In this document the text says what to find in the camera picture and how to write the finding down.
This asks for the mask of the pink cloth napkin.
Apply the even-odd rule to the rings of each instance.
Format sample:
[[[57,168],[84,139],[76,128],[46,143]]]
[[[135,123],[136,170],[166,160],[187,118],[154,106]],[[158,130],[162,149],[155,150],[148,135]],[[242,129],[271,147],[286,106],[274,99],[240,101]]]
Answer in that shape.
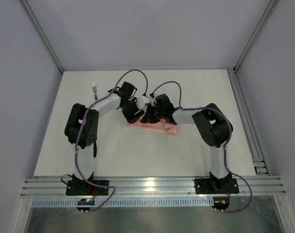
[[[169,124],[165,120],[161,119],[160,122],[157,123],[141,123],[142,117],[140,117],[135,123],[130,124],[131,128],[161,133],[161,134],[169,134],[169,135],[177,135],[178,127],[177,125]]]

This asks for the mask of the black handled knife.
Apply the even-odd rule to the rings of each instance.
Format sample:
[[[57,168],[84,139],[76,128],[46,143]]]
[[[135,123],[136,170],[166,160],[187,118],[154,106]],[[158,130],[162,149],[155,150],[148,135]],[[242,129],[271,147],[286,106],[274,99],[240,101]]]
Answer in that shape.
[[[93,143],[93,157],[96,158],[97,156],[97,143],[96,140]]]

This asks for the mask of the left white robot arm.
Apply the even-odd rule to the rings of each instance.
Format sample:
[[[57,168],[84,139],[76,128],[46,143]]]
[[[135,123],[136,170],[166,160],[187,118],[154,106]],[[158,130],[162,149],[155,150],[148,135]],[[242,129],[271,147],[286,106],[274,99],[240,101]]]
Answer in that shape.
[[[89,107],[73,105],[65,126],[65,136],[74,146],[75,171],[71,175],[75,183],[90,184],[93,180],[91,158],[86,153],[97,140],[98,122],[107,113],[120,109],[129,124],[135,123],[143,114],[135,97],[137,88],[124,82],[121,87],[108,91],[108,95],[96,100]]]

